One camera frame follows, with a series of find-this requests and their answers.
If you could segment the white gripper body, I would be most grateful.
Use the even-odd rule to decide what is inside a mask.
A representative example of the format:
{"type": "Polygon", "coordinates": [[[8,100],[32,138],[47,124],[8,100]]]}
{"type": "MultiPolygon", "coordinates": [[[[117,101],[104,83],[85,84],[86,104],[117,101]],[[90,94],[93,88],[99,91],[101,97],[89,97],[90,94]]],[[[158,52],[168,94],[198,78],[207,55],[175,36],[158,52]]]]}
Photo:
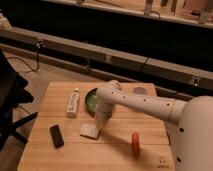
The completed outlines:
{"type": "Polygon", "coordinates": [[[96,128],[102,130],[108,120],[112,117],[111,108],[97,107],[95,110],[95,125],[96,128]]]}

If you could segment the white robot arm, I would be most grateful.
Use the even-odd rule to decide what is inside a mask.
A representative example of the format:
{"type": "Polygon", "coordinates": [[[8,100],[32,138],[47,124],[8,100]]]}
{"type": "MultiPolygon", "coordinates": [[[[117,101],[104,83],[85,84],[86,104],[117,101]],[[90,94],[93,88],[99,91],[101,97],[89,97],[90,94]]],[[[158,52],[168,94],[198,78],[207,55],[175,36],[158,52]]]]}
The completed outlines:
{"type": "Polygon", "coordinates": [[[213,97],[189,101],[140,95],[122,90],[117,80],[97,88],[95,124],[102,130],[116,104],[144,112],[178,127],[176,171],[213,171],[213,97]]]}

